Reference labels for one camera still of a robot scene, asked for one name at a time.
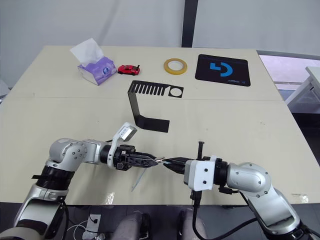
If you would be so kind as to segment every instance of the tissue box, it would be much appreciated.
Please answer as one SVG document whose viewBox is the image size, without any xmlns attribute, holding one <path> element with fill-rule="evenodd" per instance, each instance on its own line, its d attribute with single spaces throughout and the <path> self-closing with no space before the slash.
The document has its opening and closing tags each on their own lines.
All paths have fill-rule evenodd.
<svg viewBox="0 0 320 240">
<path fill-rule="evenodd" d="M 79 65 L 78 70 L 86 80 L 98 86 L 117 72 L 114 61 L 105 56 L 96 63 Z"/>
</svg>

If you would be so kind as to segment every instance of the masking tape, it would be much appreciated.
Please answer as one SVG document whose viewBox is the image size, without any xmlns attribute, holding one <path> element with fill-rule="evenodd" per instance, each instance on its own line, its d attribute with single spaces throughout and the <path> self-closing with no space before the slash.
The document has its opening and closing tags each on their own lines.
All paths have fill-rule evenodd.
<svg viewBox="0 0 320 240">
<path fill-rule="evenodd" d="M 179 63 L 182 63 L 183 67 L 180 70 L 173 70 L 172 68 L 169 67 L 169 63 L 177 61 Z M 179 59 L 179 58 L 170 58 L 167 61 L 164 62 L 164 70 L 166 70 L 168 73 L 173 74 L 173 75 L 180 75 L 183 74 L 187 71 L 187 64 L 185 61 Z"/>
</svg>

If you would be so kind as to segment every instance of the red toy car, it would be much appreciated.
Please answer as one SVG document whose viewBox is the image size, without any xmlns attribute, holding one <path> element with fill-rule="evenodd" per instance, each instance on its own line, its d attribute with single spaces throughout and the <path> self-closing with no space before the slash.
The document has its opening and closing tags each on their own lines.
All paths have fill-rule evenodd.
<svg viewBox="0 0 320 240">
<path fill-rule="evenodd" d="M 140 72 L 140 65 L 132 66 L 132 65 L 121 65 L 118 68 L 118 74 L 129 74 L 129 75 L 138 75 Z"/>
</svg>

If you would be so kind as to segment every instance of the black metal bracket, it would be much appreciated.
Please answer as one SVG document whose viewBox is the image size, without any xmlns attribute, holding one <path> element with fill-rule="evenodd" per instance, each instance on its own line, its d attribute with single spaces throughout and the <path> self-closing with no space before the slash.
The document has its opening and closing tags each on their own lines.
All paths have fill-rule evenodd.
<svg viewBox="0 0 320 240">
<path fill-rule="evenodd" d="M 170 87 L 168 94 L 169 97 L 182 98 L 184 88 L 181 86 L 173 86 L 169 84 L 149 81 L 132 81 L 128 89 L 128 97 L 134 117 L 134 122 L 139 128 L 163 133 L 168 132 L 170 123 L 169 120 L 144 117 L 140 114 L 138 100 L 136 96 L 136 94 L 163 96 L 165 94 L 166 88 L 168 87 Z M 172 89 L 179 89 L 181 91 L 181 94 L 178 96 L 171 94 Z"/>
</svg>

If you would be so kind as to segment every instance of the black mouse pad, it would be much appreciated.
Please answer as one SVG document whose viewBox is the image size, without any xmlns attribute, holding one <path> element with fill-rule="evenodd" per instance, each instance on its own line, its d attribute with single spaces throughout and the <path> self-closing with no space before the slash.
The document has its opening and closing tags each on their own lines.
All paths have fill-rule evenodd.
<svg viewBox="0 0 320 240">
<path fill-rule="evenodd" d="M 200 54 L 195 78 L 203 81 L 249 87 L 248 61 Z"/>
</svg>

